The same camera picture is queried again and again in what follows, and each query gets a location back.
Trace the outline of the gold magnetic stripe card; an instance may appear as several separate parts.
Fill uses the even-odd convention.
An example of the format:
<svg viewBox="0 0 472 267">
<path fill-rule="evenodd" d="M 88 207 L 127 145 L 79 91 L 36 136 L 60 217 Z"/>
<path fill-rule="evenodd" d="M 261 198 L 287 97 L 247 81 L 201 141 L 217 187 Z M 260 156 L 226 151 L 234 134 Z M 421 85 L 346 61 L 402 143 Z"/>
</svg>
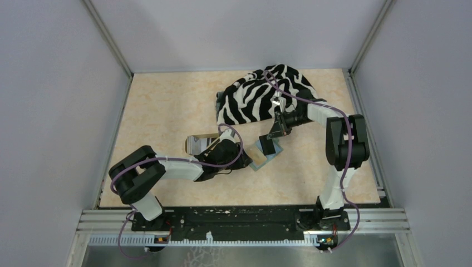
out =
<svg viewBox="0 0 472 267">
<path fill-rule="evenodd" d="M 249 146 L 246 149 L 246 153 L 252 159 L 253 163 L 257 166 L 262 165 L 267 160 L 267 157 L 263 154 L 263 152 L 256 144 Z"/>
</svg>

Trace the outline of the black credit card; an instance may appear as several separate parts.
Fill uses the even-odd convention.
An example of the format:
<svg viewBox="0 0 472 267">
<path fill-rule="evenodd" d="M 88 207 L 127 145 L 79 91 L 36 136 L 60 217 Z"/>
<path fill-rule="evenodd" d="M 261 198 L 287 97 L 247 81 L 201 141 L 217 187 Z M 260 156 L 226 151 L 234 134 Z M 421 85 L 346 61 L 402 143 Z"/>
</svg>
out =
<svg viewBox="0 0 472 267">
<path fill-rule="evenodd" d="M 261 150 L 264 156 L 273 155 L 276 153 L 275 145 L 268 135 L 259 136 Z"/>
</svg>

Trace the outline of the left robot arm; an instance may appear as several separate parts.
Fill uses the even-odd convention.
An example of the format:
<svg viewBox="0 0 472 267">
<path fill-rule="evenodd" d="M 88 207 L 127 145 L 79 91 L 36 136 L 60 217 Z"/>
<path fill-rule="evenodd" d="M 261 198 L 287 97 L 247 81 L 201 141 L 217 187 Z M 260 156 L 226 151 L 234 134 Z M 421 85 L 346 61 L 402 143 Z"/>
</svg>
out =
<svg viewBox="0 0 472 267">
<path fill-rule="evenodd" d="M 167 215 L 151 193 L 158 181 L 202 182 L 223 170 L 239 170 L 251 163 L 241 143 L 229 139 L 188 159 L 158 155 L 151 146 L 145 145 L 112 166 L 108 175 L 111 190 L 121 202 L 139 212 L 153 230 L 160 230 L 166 225 Z"/>
</svg>

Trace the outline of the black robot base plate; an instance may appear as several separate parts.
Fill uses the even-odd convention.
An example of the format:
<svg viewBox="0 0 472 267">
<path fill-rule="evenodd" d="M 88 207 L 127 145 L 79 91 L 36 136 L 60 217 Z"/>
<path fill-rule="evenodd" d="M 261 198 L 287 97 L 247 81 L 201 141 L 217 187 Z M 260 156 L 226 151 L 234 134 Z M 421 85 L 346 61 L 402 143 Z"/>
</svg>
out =
<svg viewBox="0 0 472 267">
<path fill-rule="evenodd" d="M 344 209 L 321 211 L 317 205 L 182 206 L 167 207 L 147 221 L 137 213 L 132 231 L 162 231 L 172 241 L 297 241 L 304 231 L 350 230 Z"/>
</svg>

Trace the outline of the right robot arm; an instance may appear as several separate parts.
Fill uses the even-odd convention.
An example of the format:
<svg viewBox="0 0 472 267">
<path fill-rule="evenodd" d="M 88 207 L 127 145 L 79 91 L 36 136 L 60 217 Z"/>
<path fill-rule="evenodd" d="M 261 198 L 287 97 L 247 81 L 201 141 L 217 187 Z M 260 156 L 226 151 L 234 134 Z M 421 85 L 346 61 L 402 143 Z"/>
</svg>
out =
<svg viewBox="0 0 472 267">
<path fill-rule="evenodd" d="M 277 106 L 272 128 L 259 140 L 263 154 L 271 155 L 275 153 L 274 139 L 289 135 L 296 126 L 318 122 L 326 129 L 325 154 L 330 170 L 317 198 L 313 221 L 318 228 L 328 229 L 341 217 L 353 175 L 370 157 L 366 122 L 362 115 L 346 115 L 324 100 L 298 100 L 298 104 L 291 112 Z"/>
</svg>

